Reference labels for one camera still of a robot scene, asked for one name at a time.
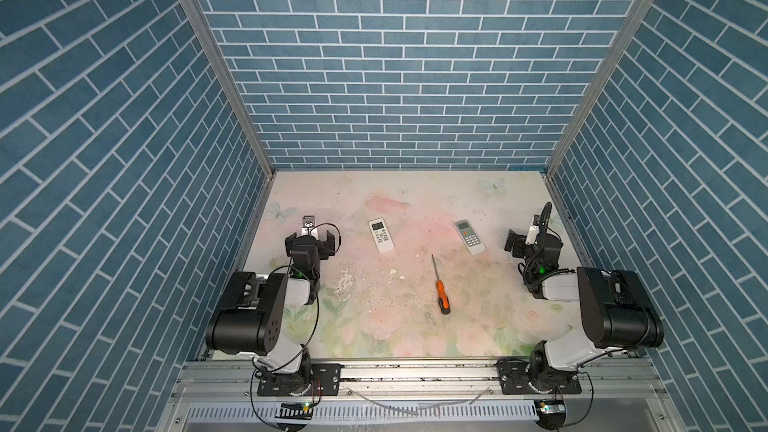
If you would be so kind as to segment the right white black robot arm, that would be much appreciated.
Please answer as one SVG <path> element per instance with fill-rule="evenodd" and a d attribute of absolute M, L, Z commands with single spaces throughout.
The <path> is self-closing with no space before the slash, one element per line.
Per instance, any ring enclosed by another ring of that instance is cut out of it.
<path fill-rule="evenodd" d="M 664 327 L 637 273 L 593 267 L 561 268 L 562 241 L 539 230 L 509 231 L 504 250 L 522 262 L 519 273 L 536 299 L 579 306 L 580 324 L 563 336 L 543 340 L 529 357 L 526 375 L 538 391 L 571 382 L 579 369 L 611 354 L 659 347 Z"/>

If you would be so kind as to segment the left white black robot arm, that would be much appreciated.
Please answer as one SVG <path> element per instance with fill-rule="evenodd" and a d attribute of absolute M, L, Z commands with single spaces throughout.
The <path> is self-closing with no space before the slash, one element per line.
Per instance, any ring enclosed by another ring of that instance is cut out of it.
<path fill-rule="evenodd" d="M 281 331 L 287 306 L 317 306 L 321 263 L 338 252 L 341 236 L 315 228 L 285 239 L 289 262 L 267 275 L 233 273 L 207 325 L 208 349 L 249 356 L 257 371 L 308 380 L 308 344 Z"/>

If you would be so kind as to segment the orange handled screwdriver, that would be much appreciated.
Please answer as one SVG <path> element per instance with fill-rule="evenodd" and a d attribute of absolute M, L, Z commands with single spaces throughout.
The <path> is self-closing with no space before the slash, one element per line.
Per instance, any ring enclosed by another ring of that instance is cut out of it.
<path fill-rule="evenodd" d="M 451 306 L 450 306 L 450 300 L 446 293 L 445 286 L 443 281 L 441 280 L 439 276 L 439 271 L 437 267 L 437 261 L 434 255 L 431 256 L 432 265 L 435 273 L 435 279 L 436 279 L 436 291 L 437 291 L 437 301 L 438 306 L 440 308 L 440 311 L 443 315 L 448 315 L 451 313 Z"/>

